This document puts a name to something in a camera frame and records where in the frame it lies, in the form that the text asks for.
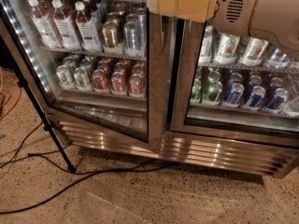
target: juice bottle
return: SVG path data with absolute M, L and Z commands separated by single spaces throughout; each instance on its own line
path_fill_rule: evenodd
M 91 52 L 102 49 L 96 21 L 93 19 L 91 11 L 82 2 L 76 2 L 75 6 L 78 11 L 76 24 L 83 38 L 83 47 Z
M 55 49 L 61 46 L 61 38 L 50 15 L 50 9 L 42 7 L 38 0 L 28 0 L 31 8 L 31 19 L 42 37 L 43 43 Z
M 53 0 L 54 21 L 63 38 L 64 47 L 67 49 L 81 49 L 76 32 L 76 25 L 72 19 L 72 10 L 64 6 L 61 0 Z

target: metal vent grille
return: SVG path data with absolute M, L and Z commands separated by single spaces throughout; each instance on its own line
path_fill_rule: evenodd
M 227 7 L 226 19 L 231 23 L 238 21 L 242 13 L 243 5 L 243 0 L 231 0 Z

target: terrazzo floor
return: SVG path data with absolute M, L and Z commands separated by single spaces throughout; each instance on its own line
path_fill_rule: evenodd
M 4 88 L 12 92 L 12 97 L 0 116 L 18 94 L 18 87 L 6 77 Z M 0 162 L 8 161 L 21 140 L 40 122 L 22 91 L 17 106 L 0 121 Z M 26 140 L 16 159 L 53 150 L 56 147 L 41 126 Z M 130 168 L 150 161 L 72 146 L 65 152 L 77 172 Z M 66 168 L 60 153 L 47 157 Z M 137 170 L 167 164 L 170 162 L 154 161 Z M 47 200 L 83 176 L 63 172 L 39 157 L 6 165 L 0 169 L 0 214 Z M 36 208 L 0 215 L 0 223 L 297 224 L 299 169 L 282 180 L 184 164 L 151 173 L 103 173 Z

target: drink label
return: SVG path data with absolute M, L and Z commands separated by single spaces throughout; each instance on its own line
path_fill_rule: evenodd
M 77 22 L 81 36 L 87 49 L 100 49 L 100 38 L 93 19 L 86 23 Z
M 71 16 L 64 20 L 55 20 L 55 23 L 66 45 L 73 46 L 78 44 L 75 24 Z
M 38 32 L 40 33 L 43 41 L 48 46 L 53 46 L 54 44 L 58 45 L 58 32 L 55 31 L 55 24 L 50 18 L 50 14 L 47 14 L 41 19 L 32 19 Z

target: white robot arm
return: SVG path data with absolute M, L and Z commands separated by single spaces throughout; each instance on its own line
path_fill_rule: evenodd
M 150 12 L 268 40 L 299 60 L 299 0 L 148 0 Z

